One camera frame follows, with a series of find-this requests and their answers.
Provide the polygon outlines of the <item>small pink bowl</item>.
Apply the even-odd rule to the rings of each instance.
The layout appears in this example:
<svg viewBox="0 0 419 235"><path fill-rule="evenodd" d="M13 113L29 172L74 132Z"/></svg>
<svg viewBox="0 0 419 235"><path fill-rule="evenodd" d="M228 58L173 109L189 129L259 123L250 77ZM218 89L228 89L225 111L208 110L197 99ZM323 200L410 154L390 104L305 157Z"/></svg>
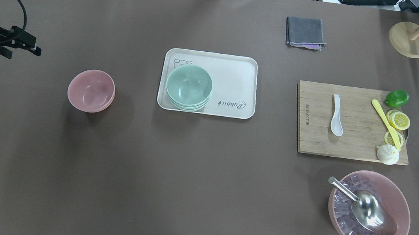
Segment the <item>small pink bowl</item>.
<svg viewBox="0 0 419 235"><path fill-rule="evenodd" d="M80 111L97 113L110 106L115 98L113 78L101 70L87 70L76 75L68 85L70 104Z"/></svg>

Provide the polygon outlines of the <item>white ceramic spoon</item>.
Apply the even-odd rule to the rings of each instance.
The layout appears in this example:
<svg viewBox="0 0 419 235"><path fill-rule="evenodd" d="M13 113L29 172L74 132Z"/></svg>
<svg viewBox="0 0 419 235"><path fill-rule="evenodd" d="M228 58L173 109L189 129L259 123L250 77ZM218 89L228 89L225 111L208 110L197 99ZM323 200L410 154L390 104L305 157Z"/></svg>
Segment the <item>white ceramic spoon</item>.
<svg viewBox="0 0 419 235"><path fill-rule="evenodd" d="M342 122L341 122L341 116L340 116L340 95L333 94L333 100L334 100L334 113L332 116L332 119L330 121L330 129L332 133L336 137L341 137L343 135L343 128L342 128Z"/></svg>

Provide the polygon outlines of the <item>large pink bowl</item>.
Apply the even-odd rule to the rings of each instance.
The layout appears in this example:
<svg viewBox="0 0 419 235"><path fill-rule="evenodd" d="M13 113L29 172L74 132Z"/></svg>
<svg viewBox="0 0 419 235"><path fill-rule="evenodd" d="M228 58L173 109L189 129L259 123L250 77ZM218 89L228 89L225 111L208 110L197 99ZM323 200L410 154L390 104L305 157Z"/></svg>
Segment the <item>large pink bowl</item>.
<svg viewBox="0 0 419 235"><path fill-rule="evenodd" d="M408 235L411 215L407 201L397 185L384 175L371 170L359 170L349 173L341 183L349 190L370 190L379 203L397 223L393 235ZM376 235L361 226L352 214L349 199L333 189L329 196L328 213L331 223L340 235Z"/></svg>

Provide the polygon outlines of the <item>stacked green bowls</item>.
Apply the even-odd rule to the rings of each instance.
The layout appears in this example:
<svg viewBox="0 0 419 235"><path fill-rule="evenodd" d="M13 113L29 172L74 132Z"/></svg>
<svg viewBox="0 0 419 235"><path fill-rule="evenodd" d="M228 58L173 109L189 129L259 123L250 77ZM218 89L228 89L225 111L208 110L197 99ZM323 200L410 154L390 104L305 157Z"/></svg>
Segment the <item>stacked green bowls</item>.
<svg viewBox="0 0 419 235"><path fill-rule="evenodd" d="M171 103L188 112L203 109L212 96L212 78L203 68L183 65L171 71L165 82Z"/></svg>

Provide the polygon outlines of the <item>cream rabbit tray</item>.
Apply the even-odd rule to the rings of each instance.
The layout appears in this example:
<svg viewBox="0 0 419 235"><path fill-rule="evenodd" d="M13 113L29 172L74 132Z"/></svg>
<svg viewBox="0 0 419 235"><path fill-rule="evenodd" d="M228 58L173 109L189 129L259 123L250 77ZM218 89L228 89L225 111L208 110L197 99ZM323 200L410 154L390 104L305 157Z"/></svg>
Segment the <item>cream rabbit tray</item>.
<svg viewBox="0 0 419 235"><path fill-rule="evenodd" d="M206 70L213 82L212 96L196 114L248 119L256 109L258 64L250 57L219 54L218 52L173 48L165 55L159 90L158 105L178 111L171 103L165 82L173 69L190 64Z"/></svg>

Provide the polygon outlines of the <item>grey folded cloth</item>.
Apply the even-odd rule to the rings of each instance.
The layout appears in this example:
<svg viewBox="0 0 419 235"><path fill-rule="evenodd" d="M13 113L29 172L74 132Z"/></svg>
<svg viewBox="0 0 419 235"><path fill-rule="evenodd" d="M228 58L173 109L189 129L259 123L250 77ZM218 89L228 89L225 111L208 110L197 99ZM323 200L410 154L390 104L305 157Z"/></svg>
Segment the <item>grey folded cloth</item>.
<svg viewBox="0 0 419 235"><path fill-rule="evenodd" d="M321 19L290 16L286 19L286 24L287 45L316 51L326 45Z"/></svg>

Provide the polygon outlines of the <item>wooden cutting board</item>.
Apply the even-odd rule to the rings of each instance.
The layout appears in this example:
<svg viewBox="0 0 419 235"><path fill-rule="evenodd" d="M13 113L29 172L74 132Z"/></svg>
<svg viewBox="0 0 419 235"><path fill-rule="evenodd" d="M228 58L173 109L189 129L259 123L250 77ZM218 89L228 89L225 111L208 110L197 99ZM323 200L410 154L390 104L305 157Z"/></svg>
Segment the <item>wooden cutting board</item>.
<svg viewBox="0 0 419 235"><path fill-rule="evenodd" d="M377 99L382 109L389 111L384 102L387 91L310 81L299 81L297 87L299 152L379 162L377 148L385 144L387 128L371 101ZM340 96L343 135L339 137L330 129L335 94Z"/></svg>

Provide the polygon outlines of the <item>single lemon slice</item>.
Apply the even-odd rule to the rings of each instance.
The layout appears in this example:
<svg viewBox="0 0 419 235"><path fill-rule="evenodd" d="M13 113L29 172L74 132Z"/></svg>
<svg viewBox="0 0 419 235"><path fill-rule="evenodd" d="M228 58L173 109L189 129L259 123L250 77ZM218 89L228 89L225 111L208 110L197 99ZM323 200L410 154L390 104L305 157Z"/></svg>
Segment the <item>single lemon slice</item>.
<svg viewBox="0 0 419 235"><path fill-rule="evenodd" d="M399 147L402 148L402 146L405 143L404 136L399 132L397 133L397 135L399 137ZM396 146L396 144L394 143L393 137L391 136L390 132L388 132L388 131L384 134L384 141L388 145L392 145L394 147Z"/></svg>

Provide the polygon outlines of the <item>green toy lime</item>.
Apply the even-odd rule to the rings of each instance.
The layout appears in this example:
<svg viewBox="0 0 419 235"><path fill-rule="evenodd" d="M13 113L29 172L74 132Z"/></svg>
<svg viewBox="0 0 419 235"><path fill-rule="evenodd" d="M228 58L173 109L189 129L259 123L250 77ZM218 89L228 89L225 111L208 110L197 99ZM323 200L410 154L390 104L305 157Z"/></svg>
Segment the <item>green toy lime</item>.
<svg viewBox="0 0 419 235"><path fill-rule="evenodd" d="M394 90L387 94L384 102L386 105L392 108L399 108L402 107L409 101L409 94L405 90Z"/></svg>

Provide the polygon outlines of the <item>white toy bun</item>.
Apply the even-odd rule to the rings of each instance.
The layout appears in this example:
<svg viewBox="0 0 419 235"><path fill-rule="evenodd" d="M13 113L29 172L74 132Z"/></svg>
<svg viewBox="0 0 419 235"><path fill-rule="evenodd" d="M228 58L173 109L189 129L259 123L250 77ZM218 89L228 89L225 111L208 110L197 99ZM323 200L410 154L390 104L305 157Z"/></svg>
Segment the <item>white toy bun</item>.
<svg viewBox="0 0 419 235"><path fill-rule="evenodd" d="M394 165L399 161L399 150L393 145L381 145L377 147L376 156L385 165Z"/></svg>

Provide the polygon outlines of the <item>lemon slice pair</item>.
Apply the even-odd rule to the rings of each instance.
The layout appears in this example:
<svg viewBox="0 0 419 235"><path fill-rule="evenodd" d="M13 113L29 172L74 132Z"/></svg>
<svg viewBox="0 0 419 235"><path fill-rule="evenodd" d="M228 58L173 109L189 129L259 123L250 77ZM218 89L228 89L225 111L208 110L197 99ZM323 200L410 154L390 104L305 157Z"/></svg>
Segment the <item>lemon slice pair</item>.
<svg viewBox="0 0 419 235"><path fill-rule="evenodd" d="M410 119L406 113L391 109L386 114L390 125L398 130L407 130L410 126Z"/></svg>

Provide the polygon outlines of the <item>metal ice scoop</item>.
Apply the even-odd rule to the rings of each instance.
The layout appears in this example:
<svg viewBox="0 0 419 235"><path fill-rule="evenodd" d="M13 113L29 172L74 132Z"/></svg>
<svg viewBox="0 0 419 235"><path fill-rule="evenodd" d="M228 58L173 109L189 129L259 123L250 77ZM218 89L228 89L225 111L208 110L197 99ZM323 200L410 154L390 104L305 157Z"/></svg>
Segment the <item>metal ice scoop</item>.
<svg viewBox="0 0 419 235"><path fill-rule="evenodd" d="M350 200L352 213L361 226L378 235L396 233L397 223L371 192L358 190L353 193L333 176L327 181Z"/></svg>

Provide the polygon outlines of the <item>wooden mug tree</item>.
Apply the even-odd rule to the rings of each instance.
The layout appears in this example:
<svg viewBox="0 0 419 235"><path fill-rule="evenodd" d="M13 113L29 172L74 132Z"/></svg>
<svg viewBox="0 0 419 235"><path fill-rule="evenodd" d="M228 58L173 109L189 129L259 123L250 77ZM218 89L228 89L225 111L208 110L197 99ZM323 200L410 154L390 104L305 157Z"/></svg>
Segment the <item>wooden mug tree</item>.
<svg viewBox="0 0 419 235"><path fill-rule="evenodd" d="M419 25L412 22L399 22L393 25L388 34L396 51L409 58L419 58Z"/></svg>

